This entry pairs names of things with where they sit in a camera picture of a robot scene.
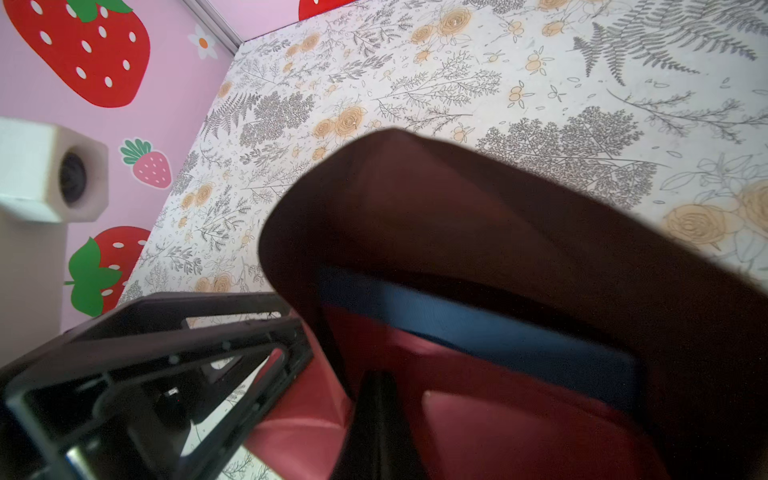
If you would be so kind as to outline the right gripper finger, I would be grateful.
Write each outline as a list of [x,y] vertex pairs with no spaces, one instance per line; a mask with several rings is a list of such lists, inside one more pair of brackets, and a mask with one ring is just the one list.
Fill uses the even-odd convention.
[[364,374],[333,479],[426,479],[394,377]]

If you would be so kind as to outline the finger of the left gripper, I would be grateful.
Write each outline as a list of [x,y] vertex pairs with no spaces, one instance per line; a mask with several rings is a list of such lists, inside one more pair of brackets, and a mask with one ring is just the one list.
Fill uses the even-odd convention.
[[278,295],[158,293],[1,370],[5,479],[214,479],[312,360]]

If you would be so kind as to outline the blue gift box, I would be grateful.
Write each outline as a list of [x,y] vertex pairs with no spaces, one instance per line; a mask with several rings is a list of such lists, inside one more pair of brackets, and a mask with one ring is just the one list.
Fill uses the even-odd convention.
[[317,274],[319,297],[466,354],[565,387],[627,414],[637,412],[640,367],[629,353],[532,321],[538,307],[513,302],[512,315],[336,268]]

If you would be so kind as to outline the maroon wrapping paper sheet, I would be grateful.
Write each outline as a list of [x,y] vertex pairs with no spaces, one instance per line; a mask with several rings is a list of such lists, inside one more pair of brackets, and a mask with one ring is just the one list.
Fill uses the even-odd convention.
[[[556,183],[388,129],[321,162],[265,222],[259,261],[353,410],[390,373],[433,479],[763,479],[767,298],[735,274]],[[323,267],[422,289],[631,354],[636,413],[381,325],[319,297]],[[288,477],[331,476],[352,416],[297,447],[250,447]]]

